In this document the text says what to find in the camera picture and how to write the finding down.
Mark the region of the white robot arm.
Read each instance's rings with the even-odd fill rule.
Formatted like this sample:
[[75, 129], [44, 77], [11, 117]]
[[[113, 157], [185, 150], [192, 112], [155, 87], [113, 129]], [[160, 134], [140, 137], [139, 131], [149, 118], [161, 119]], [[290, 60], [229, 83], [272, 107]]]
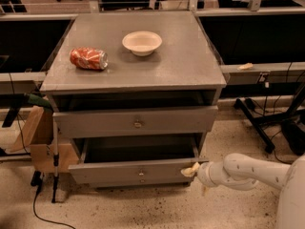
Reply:
[[274, 229], [305, 229], [305, 156], [289, 165], [234, 153], [220, 162], [196, 162], [181, 174], [197, 176], [207, 187], [223, 185], [241, 191], [263, 182], [280, 191]]

